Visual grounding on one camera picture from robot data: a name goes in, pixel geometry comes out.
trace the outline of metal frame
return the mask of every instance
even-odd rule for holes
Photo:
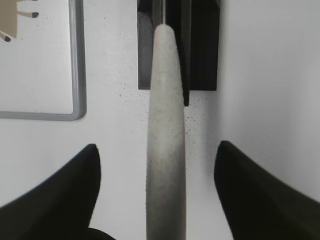
[[[1,119],[75,121],[86,114],[87,97],[83,0],[69,0],[69,24],[72,69],[72,113],[0,111]]]

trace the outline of black plastic part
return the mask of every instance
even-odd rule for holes
[[[0,239],[114,240],[88,228],[100,182],[99,152],[90,144],[46,181],[0,208]]]
[[[235,240],[320,239],[320,204],[228,141],[218,148],[214,182]]]
[[[163,23],[163,0],[138,1],[138,88],[150,89],[153,38]],[[220,8],[215,0],[166,0],[165,24],[175,32],[184,105],[190,90],[215,91]]]

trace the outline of black curved shape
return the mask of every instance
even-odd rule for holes
[[[0,239],[89,240],[100,181],[99,152],[90,144],[42,184],[0,208]]]
[[[235,240],[319,240],[320,204],[222,141],[214,181]]]

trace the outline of whiteboard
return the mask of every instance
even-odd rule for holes
[[[8,30],[2,31],[5,28],[1,29],[0,23],[2,35],[11,39],[7,42],[0,38],[0,111],[29,113],[25,115],[27,119],[37,119],[39,114],[48,114],[44,120],[53,120],[56,114],[74,114],[73,87],[74,84],[78,85],[79,79],[73,79],[78,74],[73,73],[72,47],[77,46],[72,46],[70,20],[74,13],[74,21],[76,18],[83,21],[83,18],[80,19],[82,14],[78,13],[77,17],[75,13],[76,4],[81,1],[1,0],[0,5],[4,2],[10,2],[10,5],[13,2],[18,14],[14,15],[17,17],[16,36],[12,32],[8,35]],[[6,19],[0,16],[2,23]]]

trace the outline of black bracket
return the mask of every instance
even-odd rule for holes
[[[190,90],[216,91],[220,8],[216,0],[138,0],[138,88],[150,89],[155,28],[175,32],[184,105]]]

